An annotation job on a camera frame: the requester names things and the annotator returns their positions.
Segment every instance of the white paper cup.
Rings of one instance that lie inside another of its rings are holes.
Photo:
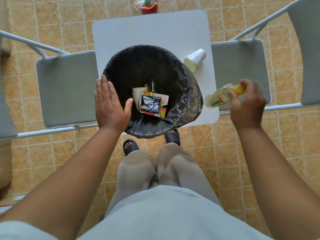
[[[148,92],[149,88],[148,87],[142,87],[142,88],[132,88],[132,97],[133,97],[133,100],[136,104],[136,108],[137,110],[140,112],[140,109],[139,109],[139,99],[140,99],[140,93],[141,92]]]
[[[198,49],[196,52],[187,55],[183,63],[190,69],[191,72],[195,72],[198,66],[207,57],[206,52],[203,49]]]

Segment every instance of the yellow bottle cap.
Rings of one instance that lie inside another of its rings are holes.
[[[244,94],[245,91],[246,91],[246,86],[243,86],[241,84],[238,84],[238,85],[235,85],[233,88],[232,88],[233,92],[235,92],[236,94],[238,95],[241,95],[241,94]]]

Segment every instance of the black sandal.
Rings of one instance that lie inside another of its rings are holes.
[[[129,142],[131,142],[132,144],[130,144],[127,148],[125,148],[125,145]],[[133,139],[126,139],[122,145],[122,148],[125,156],[128,156],[129,153],[133,151],[139,150],[138,144]]]
[[[168,144],[170,142],[176,143],[180,146],[180,134],[177,129],[174,129],[174,132],[167,132],[164,134],[165,142]]]

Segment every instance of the black garbage bag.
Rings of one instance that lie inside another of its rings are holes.
[[[203,99],[192,72],[171,52],[151,45],[128,47],[115,54],[103,74],[111,81],[122,107],[132,98],[132,88],[155,81],[156,93],[169,96],[164,119],[139,113],[133,103],[126,133],[153,138],[194,121]]]

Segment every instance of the white table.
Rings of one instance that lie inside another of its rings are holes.
[[[98,20],[94,22],[92,31],[99,74],[102,74],[113,55],[133,45],[146,44],[165,48],[182,62],[188,54],[203,49],[207,57],[194,72],[194,76],[203,98],[216,90],[209,23],[203,10]],[[203,106],[200,116],[187,125],[213,123],[218,118],[218,108]]]

